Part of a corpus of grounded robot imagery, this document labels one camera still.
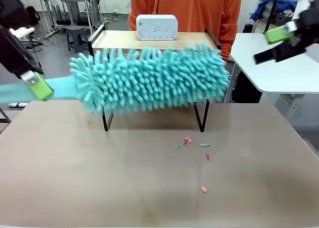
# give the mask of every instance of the black backpack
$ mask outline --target black backpack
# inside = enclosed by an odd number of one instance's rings
[[[33,6],[28,6],[28,7],[26,7],[25,10],[29,14],[30,25],[38,24],[41,19],[40,19],[40,16],[39,16],[38,12],[35,11],[34,7]]]

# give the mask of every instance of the jacket sleeve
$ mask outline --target jacket sleeve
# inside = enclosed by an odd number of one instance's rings
[[[136,17],[148,13],[148,0],[131,0],[131,9],[132,12],[129,15],[130,30],[136,31]]]
[[[224,0],[223,14],[218,40],[221,43],[221,55],[224,61],[229,59],[231,46],[237,33],[237,21],[241,0]]]

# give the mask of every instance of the orange hoodie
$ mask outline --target orange hoodie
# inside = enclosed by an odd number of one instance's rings
[[[136,30],[140,14],[173,14],[178,31],[204,32],[210,29],[222,44],[223,59],[228,60],[237,32],[241,0],[132,0],[130,30]]]

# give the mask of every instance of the lime green gripper finger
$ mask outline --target lime green gripper finger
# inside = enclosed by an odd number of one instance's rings
[[[266,39],[269,44],[273,44],[280,41],[285,41],[292,38],[294,35],[292,33],[285,33],[285,26],[280,26],[278,28],[269,30],[265,33]]]
[[[44,81],[42,76],[37,72],[34,73],[37,77],[37,82],[35,84],[25,83],[27,87],[33,92],[39,100],[48,100],[53,95],[53,89]]]

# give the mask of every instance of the stool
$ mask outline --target stool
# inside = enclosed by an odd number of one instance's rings
[[[82,40],[81,34],[84,35],[85,41]],[[83,48],[88,48],[88,39],[85,35],[85,30],[81,27],[68,27],[66,29],[66,37],[68,40],[68,49],[74,49],[76,53],[80,52]]]

